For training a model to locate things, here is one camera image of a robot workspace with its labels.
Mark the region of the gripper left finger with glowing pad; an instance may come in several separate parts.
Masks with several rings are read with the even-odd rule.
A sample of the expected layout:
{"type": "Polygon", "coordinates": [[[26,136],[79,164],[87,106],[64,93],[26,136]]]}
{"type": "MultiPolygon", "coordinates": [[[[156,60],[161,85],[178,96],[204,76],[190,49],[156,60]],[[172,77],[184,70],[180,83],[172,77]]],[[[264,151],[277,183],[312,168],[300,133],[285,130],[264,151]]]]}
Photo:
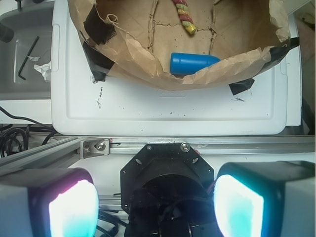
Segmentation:
{"type": "Polygon", "coordinates": [[[2,237],[91,237],[98,211],[98,193],[85,169],[0,171],[2,237]]]}

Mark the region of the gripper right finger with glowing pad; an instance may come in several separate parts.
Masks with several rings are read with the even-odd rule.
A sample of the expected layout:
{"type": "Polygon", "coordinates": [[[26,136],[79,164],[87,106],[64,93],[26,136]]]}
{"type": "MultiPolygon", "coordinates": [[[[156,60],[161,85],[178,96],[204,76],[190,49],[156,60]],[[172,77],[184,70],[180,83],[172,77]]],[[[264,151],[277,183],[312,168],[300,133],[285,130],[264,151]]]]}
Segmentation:
{"type": "Polygon", "coordinates": [[[214,209],[225,237],[314,237],[313,162],[228,162],[218,172],[214,209]]]}

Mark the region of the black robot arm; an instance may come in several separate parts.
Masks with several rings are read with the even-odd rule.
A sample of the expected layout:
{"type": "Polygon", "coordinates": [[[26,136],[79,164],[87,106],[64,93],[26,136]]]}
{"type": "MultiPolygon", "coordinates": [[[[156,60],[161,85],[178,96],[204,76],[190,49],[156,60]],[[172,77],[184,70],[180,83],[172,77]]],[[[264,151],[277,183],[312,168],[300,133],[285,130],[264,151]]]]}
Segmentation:
{"type": "Polygon", "coordinates": [[[3,237],[313,237],[316,165],[227,162],[218,173],[181,144],[144,146],[120,171],[123,222],[82,168],[0,171],[3,237]]]}

